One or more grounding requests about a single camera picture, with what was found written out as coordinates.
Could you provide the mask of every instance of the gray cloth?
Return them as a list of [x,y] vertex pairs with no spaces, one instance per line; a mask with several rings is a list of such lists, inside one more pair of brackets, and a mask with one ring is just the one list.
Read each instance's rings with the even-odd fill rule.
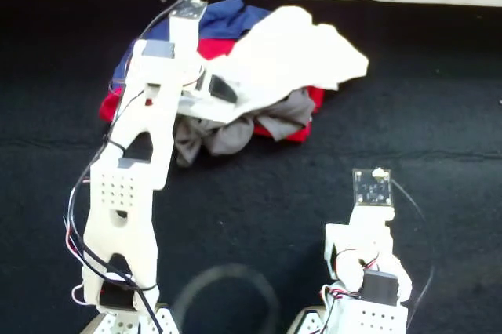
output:
[[283,140],[308,124],[314,108],[307,89],[298,89],[270,107],[244,114],[223,126],[219,122],[183,116],[174,136],[178,150],[176,162],[183,167],[190,166],[202,146],[214,156],[239,152],[251,140],[255,122],[268,130],[274,140]]

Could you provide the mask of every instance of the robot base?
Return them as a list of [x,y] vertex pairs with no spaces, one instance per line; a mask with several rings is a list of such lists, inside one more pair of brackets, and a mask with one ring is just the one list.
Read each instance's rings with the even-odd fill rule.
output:
[[[405,334],[408,310],[356,299],[336,300],[331,318],[322,334]],[[324,324],[326,309],[302,310],[287,334],[318,334]]]
[[[173,316],[169,309],[160,307],[155,317],[158,319],[165,334],[179,334]],[[97,315],[80,334],[137,334],[137,323],[134,324],[128,316],[116,316],[113,314]],[[147,323],[146,329],[142,326],[141,332],[158,333],[153,321]]]

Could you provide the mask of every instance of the perforated plate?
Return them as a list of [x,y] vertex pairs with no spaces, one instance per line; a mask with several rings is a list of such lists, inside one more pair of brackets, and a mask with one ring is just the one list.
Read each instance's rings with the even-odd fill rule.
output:
[[408,310],[362,300],[340,300],[336,334],[405,334]]

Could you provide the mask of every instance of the white bracket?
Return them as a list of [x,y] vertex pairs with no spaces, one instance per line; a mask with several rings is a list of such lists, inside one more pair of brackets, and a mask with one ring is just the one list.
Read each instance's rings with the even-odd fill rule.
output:
[[[155,317],[165,334],[180,334],[169,309],[160,308],[157,310]],[[133,314],[102,314],[100,324],[93,331],[85,330],[81,334],[138,334],[139,322],[137,321],[137,316],[136,321],[134,319],[135,316]],[[155,323],[148,318],[142,320],[141,328],[141,332],[143,333],[158,333]]]

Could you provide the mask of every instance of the metal bracket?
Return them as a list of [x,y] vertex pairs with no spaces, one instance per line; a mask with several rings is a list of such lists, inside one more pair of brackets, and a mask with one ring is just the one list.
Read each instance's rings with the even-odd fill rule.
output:
[[[180,334],[169,309],[158,309],[155,317],[164,334]],[[149,318],[142,317],[138,320],[138,317],[132,314],[100,314],[81,334],[138,334],[139,325],[146,328],[142,332],[148,334],[158,333],[155,323]]]

